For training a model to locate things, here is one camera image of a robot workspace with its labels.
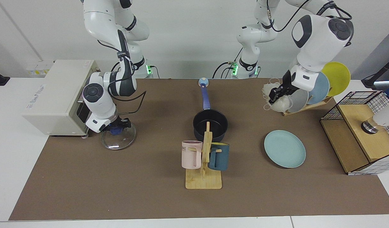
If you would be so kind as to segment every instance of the plate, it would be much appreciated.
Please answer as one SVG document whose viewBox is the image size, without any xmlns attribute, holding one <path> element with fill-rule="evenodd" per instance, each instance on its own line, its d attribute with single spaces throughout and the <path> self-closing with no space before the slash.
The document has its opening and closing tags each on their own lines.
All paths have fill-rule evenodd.
<svg viewBox="0 0 389 228">
<path fill-rule="evenodd" d="M 314 105 L 320 103 L 325 99 L 329 91 L 329 81 L 328 78 L 322 72 L 319 73 L 319 76 L 316 79 L 316 84 L 314 89 L 308 93 L 310 100 L 307 102 L 309 105 Z"/>
<path fill-rule="evenodd" d="M 269 158 L 281 167 L 296 168 L 306 159 L 303 143 L 288 131 L 272 131 L 266 136 L 264 147 Z"/>
<path fill-rule="evenodd" d="M 300 111 L 307 104 L 308 92 L 302 89 L 298 89 L 292 95 L 289 95 L 289 99 L 293 105 L 287 111 Z"/>
<path fill-rule="evenodd" d="M 351 73 L 348 68 L 340 62 L 327 63 L 324 68 L 322 68 L 322 73 L 328 78 L 331 87 L 331 90 L 328 93 L 329 97 L 344 92 L 351 81 Z"/>
</svg>

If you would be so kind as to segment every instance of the green indicator light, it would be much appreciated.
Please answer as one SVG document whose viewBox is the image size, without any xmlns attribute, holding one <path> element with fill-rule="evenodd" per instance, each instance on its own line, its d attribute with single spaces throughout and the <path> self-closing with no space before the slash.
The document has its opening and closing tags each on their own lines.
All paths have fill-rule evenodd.
<svg viewBox="0 0 389 228">
<path fill-rule="evenodd" d="M 146 65 L 146 72 L 152 74 L 152 69 L 148 65 Z"/>
<path fill-rule="evenodd" d="M 238 65 L 234 63 L 234 69 L 232 70 L 232 75 L 237 75 L 238 72 Z"/>
</svg>

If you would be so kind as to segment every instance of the blue pan handle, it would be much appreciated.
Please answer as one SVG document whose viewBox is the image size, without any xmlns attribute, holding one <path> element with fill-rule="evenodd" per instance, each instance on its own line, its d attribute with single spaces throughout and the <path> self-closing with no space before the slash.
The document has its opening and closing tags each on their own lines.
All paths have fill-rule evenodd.
<svg viewBox="0 0 389 228">
<path fill-rule="evenodd" d="M 209 94 L 206 88 L 209 85 L 209 80 L 207 78 L 200 78 L 198 85 L 201 87 L 201 93 L 203 95 L 203 110 L 211 109 Z"/>
<path fill-rule="evenodd" d="M 201 84 L 201 93 L 203 94 L 203 109 L 211 109 L 210 107 L 210 100 L 209 100 L 209 94 L 207 93 L 207 88 L 205 84 Z"/>
</svg>

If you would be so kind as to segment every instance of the wooden box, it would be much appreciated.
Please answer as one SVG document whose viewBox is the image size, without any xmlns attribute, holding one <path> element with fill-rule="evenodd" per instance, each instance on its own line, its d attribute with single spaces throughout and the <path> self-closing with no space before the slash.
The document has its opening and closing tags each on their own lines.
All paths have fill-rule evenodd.
<svg viewBox="0 0 389 228">
<path fill-rule="evenodd" d="M 361 123 L 389 104 L 383 92 L 351 92 L 322 117 L 321 124 L 348 175 L 389 170 L 389 127 L 370 135 Z"/>
</svg>

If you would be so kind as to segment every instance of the brown table mat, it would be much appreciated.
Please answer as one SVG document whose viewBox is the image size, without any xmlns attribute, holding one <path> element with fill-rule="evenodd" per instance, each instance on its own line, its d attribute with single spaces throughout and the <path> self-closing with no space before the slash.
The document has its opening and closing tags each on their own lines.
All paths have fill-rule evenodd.
<svg viewBox="0 0 389 228">
<path fill-rule="evenodd" d="M 254 217 L 389 214 L 389 196 L 377 176 L 347 176 L 319 119 L 335 102 L 288 117 L 265 111 L 267 79 L 211 80 L 211 107 L 224 113 L 230 161 L 220 190 L 188 190 L 180 166 L 181 141 L 194 139 L 202 109 L 194 79 L 141 79 L 148 90 L 129 115 L 135 143 L 121 151 L 88 139 L 50 137 L 10 220 Z M 139 100 L 118 102 L 133 111 Z M 273 130 L 294 133 L 306 147 L 304 164 L 284 169 L 263 147 Z"/>
</svg>

